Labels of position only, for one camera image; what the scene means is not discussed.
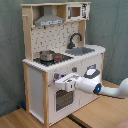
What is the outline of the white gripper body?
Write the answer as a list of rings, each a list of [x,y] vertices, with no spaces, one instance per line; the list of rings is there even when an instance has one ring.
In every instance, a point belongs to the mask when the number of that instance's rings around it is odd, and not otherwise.
[[[75,89],[75,83],[78,78],[78,74],[70,73],[60,78],[59,80],[56,80],[55,87],[65,91],[73,91]]]

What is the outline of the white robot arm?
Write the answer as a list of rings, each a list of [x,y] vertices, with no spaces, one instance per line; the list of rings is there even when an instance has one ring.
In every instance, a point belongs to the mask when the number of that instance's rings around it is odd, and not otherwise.
[[[124,79],[118,88],[105,87],[101,82],[100,71],[89,68],[84,76],[70,73],[55,81],[55,87],[67,92],[79,90],[89,94],[105,95],[124,99],[128,97],[128,78]]]

